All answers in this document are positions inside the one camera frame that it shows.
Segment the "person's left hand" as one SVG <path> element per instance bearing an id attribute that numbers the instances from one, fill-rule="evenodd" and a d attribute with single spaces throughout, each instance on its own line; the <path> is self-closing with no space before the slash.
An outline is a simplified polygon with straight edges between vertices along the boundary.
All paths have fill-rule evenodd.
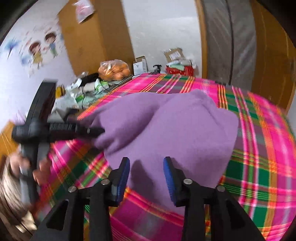
<path id="1" fill-rule="evenodd" d="M 11 171 L 15 177 L 20 176 L 20 168 L 30 168 L 30 161 L 23 157 L 21 153 L 12 153 L 9 156 Z M 49 175 L 51 173 L 52 161 L 45 157 L 39 162 L 39 167 L 33 170 L 33 178 L 39 186 L 48 182 Z"/>

